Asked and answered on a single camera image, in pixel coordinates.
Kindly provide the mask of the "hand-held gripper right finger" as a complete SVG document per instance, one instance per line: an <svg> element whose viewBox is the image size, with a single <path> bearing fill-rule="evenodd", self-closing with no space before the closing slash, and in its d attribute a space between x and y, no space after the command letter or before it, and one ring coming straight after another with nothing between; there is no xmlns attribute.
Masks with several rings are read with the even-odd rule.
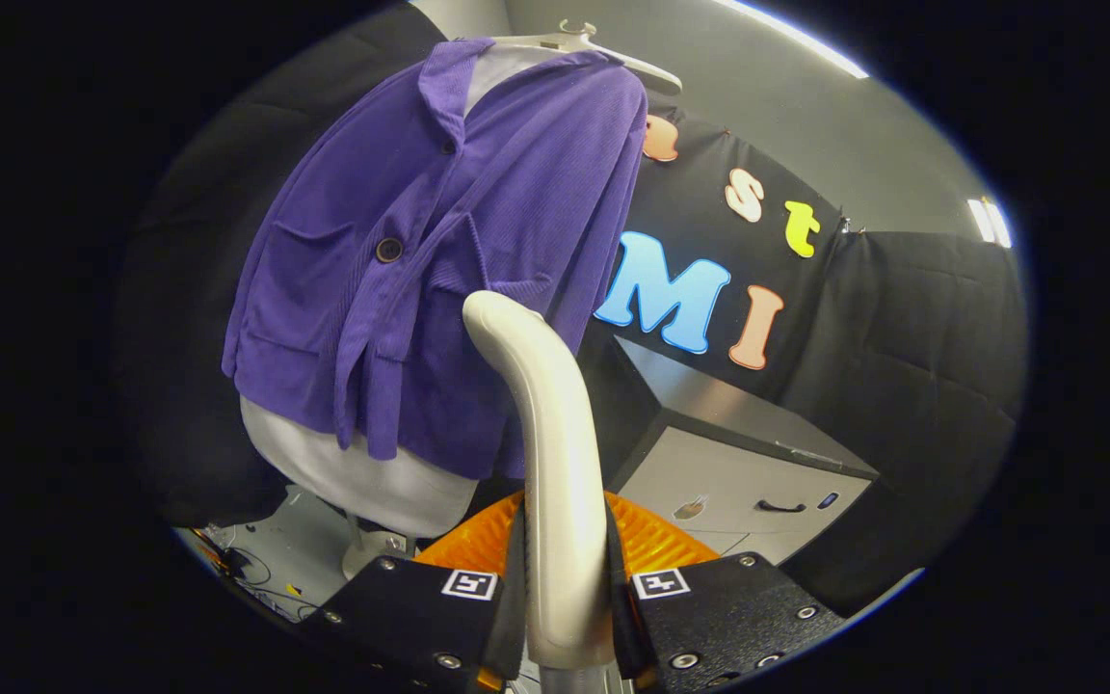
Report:
<svg viewBox="0 0 1110 694"><path fill-rule="evenodd" d="M709 691L780 666L849 621L754 550L723 556L605 493L614 657L636 691Z"/></svg>

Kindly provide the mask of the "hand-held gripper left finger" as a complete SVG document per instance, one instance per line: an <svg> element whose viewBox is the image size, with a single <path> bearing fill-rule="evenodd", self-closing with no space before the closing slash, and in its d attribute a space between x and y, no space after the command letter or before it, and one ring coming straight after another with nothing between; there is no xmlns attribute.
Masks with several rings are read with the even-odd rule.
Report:
<svg viewBox="0 0 1110 694"><path fill-rule="evenodd" d="M502 693L524 652L524 509L514 493L418 556L370 559L300 636L369 693Z"/></svg>

